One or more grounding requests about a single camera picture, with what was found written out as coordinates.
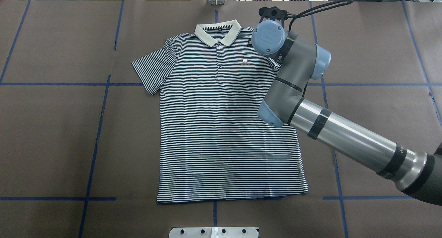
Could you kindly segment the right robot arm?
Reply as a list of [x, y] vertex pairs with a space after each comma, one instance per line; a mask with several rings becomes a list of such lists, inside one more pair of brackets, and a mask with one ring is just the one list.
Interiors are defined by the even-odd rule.
[[274, 127], [285, 124], [391, 180], [397, 190], [425, 203], [442, 203], [441, 155], [415, 152], [308, 101], [304, 88], [319, 79], [330, 52], [273, 20], [259, 23], [250, 45], [281, 67], [257, 115]]

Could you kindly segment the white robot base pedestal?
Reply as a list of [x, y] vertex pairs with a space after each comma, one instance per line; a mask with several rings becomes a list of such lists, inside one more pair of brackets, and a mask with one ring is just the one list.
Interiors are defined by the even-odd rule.
[[255, 227], [176, 227], [169, 238], [259, 238]]

